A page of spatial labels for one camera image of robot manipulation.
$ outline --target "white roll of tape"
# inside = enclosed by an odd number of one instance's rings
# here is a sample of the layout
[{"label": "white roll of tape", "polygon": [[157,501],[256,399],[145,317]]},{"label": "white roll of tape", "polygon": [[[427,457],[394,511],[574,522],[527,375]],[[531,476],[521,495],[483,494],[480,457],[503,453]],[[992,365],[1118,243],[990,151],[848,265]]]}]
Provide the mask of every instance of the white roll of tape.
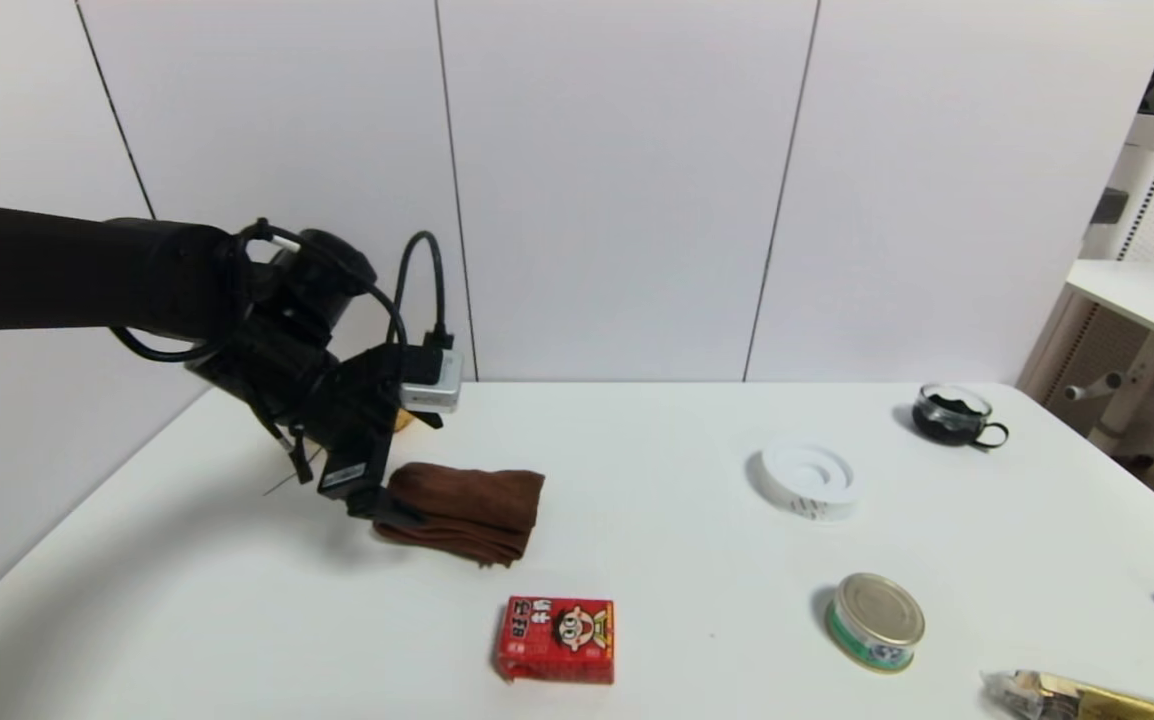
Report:
[{"label": "white roll of tape", "polygon": [[861,498],[861,483],[842,457],[824,447],[778,441],[760,452],[764,497],[810,520],[847,518]]}]

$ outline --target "red milk carton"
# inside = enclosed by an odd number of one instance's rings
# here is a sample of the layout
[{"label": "red milk carton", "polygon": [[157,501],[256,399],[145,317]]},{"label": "red milk carton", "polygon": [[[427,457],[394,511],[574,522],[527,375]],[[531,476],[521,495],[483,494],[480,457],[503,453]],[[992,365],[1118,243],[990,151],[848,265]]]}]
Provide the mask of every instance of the red milk carton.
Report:
[{"label": "red milk carton", "polygon": [[613,601],[512,597],[496,663],[515,678],[613,682]]}]

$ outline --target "brown towel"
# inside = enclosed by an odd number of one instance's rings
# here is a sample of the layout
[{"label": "brown towel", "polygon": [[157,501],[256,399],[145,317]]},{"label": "brown towel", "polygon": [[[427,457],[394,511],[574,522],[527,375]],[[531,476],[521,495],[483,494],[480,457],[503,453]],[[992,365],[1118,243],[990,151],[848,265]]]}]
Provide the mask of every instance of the brown towel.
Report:
[{"label": "brown towel", "polygon": [[410,462],[390,475],[385,488],[395,500],[422,511],[427,523],[420,528],[372,526],[395,542],[421,543],[509,568],[529,547],[544,480],[527,470],[485,473]]}]

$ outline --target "cartoon face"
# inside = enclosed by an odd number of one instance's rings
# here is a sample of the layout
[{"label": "cartoon face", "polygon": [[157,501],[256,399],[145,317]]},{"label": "cartoon face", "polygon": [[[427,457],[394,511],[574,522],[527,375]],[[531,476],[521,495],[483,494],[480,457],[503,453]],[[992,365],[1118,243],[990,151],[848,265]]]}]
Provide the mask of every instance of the cartoon face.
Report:
[{"label": "cartoon face", "polygon": [[906,655],[906,651],[900,647],[889,647],[884,644],[874,644],[870,646],[870,659],[878,660],[884,665],[897,665],[897,662],[902,661],[902,657]]},{"label": "cartoon face", "polygon": [[571,610],[561,612],[555,616],[555,639],[565,644],[572,652],[580,650],[583,644],[594,642],[599,647],[608,647],[608,633],[605,620],[608,612],[600,610],[594,615],[585,612],[579,605]]}]

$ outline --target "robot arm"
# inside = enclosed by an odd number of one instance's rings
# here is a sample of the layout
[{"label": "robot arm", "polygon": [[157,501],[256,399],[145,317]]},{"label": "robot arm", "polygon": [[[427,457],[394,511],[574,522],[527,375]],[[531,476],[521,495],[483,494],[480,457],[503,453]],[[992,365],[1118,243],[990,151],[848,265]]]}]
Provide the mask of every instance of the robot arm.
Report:
[{"label": "robot arm", "polygon": [[[254,263],[253,240],[282,249],[270,263]],[[405,265],[418,240],[430,240],[437,264],[434,237],[418,233]],[[290,233],[265,219],[230,234],[207,225],[93,223],[0,208],[0,329],[110,327],[135,354],[180,361],[245,402],[304,483],[312,480],[304,438],[322,445],[320,493],[347,502],[350,515],[421,524],[420,513],[381,487],[394,421],[402,391],[413,388],[441,388],[444,405],[424,408],[452,410],[459,370],[445,360],[452,337],[441,327],[422,347],[409,346],[398,307],[376,279],[367,258],[338,237]],[[389,310],[398,343],[339,361],[327,345],[359,295]],[[194,345],[152,350],[128,328]],[[439,415],[414,414],[441,425]]]}]

